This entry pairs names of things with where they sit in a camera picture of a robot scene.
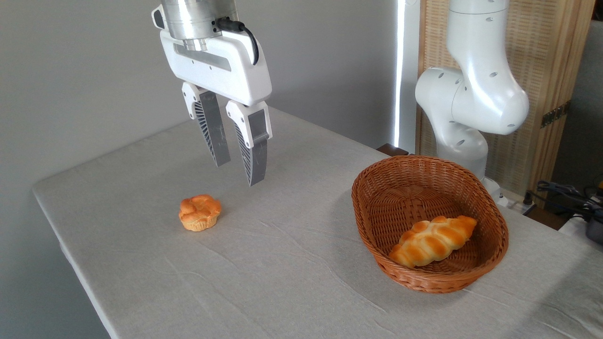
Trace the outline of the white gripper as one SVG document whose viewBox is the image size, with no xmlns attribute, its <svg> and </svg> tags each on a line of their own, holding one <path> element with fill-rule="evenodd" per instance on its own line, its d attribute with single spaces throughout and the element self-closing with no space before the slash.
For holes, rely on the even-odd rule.
<svg viewBox="0 0 603 339">
<path fill-rule="evenodd" d="M 175 77 L 186 81 L 182 93 L 189 117 L 198 122 L 214 163 L 220 167 L 230 161 L 218 94 L 231 99 L 226 111 L 235 125 L 248 184 L 264 180 L 273 137 L 264 100 L 273 87 L 262 49 L 253 65 L 252 41 L 244 32 L 207 39 L 205 51 L 187 50 L 168 30 L 160 31 L 160 40 Z"/>
</svg>

